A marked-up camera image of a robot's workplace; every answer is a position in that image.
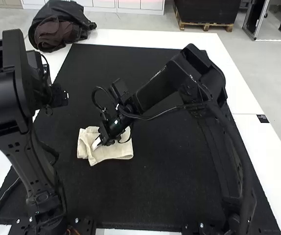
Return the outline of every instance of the wooden pallet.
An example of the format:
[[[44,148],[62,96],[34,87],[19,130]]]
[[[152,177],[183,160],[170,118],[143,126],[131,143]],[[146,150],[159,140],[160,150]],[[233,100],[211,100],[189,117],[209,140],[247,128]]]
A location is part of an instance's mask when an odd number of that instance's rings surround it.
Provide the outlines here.
[[[178,9],[176,8],[175,4],[173,4],[173,9],[175,13],[176,20],[178,21],[180,30],[184,30],[185,25],[200,25],[204,27],[204,31],[208,31],[210,26],[221,26],[225,27],[227,32],[232,32],[233,30],[233,23],[230,24],[223,24],[223,23],[192,23],[192,22],[183,22],[181,20],[180,14],[178,12]]]

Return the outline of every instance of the towel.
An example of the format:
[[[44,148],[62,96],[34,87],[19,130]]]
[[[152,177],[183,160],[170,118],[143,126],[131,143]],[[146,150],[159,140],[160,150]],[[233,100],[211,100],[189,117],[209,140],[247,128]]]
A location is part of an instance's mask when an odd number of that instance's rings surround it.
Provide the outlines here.
[[[128,140],[131,133],[130,127],[125,129],[121,135],[120,142]],[[132,139],[126,143],[117,141],[110,146],[100,146],[92,151],[91,145],[99,136],[97,126],[89,126],[86,129],[80,129],[77,142],[77,158],[88,159],[91,166],[106,159],[127,160],[133,157]]]

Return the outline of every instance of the concrete floor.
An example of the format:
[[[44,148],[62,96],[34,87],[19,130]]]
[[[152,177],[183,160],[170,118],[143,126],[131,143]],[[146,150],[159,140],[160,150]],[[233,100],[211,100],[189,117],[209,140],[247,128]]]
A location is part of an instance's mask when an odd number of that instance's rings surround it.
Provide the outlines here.
[[[20,28],[26,36],[36,13],[37,10],[0,9],[0,37],[2,30],[11,28]],[[163,16],[102,12],[86,12],[86,16],[98,28],[179,31],[169,1]],[[232,33],[220,27],[210,28],[209,32],[219,35],[281,139],[281,42],[252,42],[241,29],[244,17],[244,13],[239,13]],[[281,39],[275,19],[272,14],[265,19],[260,39]],[[202,32],[202,29],[189,27],[185,32]],[[28,39],[25,43],[32,49]]]

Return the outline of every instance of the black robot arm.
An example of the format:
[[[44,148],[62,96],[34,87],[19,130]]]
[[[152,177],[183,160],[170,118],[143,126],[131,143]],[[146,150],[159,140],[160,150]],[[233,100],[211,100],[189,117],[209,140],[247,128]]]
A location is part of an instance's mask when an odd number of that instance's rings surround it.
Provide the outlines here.
[[[40,53],[25,51],[22,32],[4,31],[0,40],[0,150],[26,188],[30,224],[22,234],[63,235],[67,231],[64,189],[44,149],[54,151],[38,140],[32,119],[42,107],[67,104],[67,92],[51,84],[48,64],[43,66]]]
[[[229,134],[237,152],[235,157],[242,166],[238,167],[241,170],[235,176],[240,180],[239,196],[231,197],[228,192],[221,189],[222,205],[226,214],[223,231],[226,235],[246,235],[254,215],[256,198],[252,188],[247,151],[236,127],[231,125],[222,112],[222,108],[227,106],[225,85],[223,72],[208,58],[207,53],[189,44],[134,94],[130,94],[121,79],[115,81],[108,90],[96,87],[92,99],[101,112],[102,121],[98,130],[99,136],[92,148],[96,149],[101,145],[111,145],[119,141],[124,130],[136,120],[152,120],[178,110],[186,110],[194,118],[215,116]],[[95,100],[95,93],[100,90],[108,95],[116,107],[117,112],[113,117]],[[183,100],[182,105],[155,116],[144,115],[147,110],[175,92],[179,92]],[[223,177],[220,174],[218,176],[221,181]]]

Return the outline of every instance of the black pad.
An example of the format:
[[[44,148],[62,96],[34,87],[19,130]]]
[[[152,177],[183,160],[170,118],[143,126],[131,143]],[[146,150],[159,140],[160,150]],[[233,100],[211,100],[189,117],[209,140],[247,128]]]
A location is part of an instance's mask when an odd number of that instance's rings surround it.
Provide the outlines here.
[[[55,81],[69,92],[69,105],[54,109],[51,117],[41,111],[35,121],[39,139],[60,152],[55,167],[66,190],[70,215],[90,215],[99,227],[165,231],[180,231],[182,225],[194,221],[220,224],[225,220],[208,144],[197,121],[187,112],[135,123],[131,160],[107,160],[90,167],[88,160],[76,158],[79,129],[100,121],[92,103],[92,89],[107,88],[120,77],[133,93],[178,52],[72,46]],[[110,104],[103,93],[97,94],[97,100]],[[181,103],[174,94],[150,112]],[[16,178],[11,170],[0,196]],[[279,228],[256,174],[254,182],[258,205],[252,234],[265,229],[277,232]],[[24,198],[21,184],[0,210],[0,223],[27,216]]]

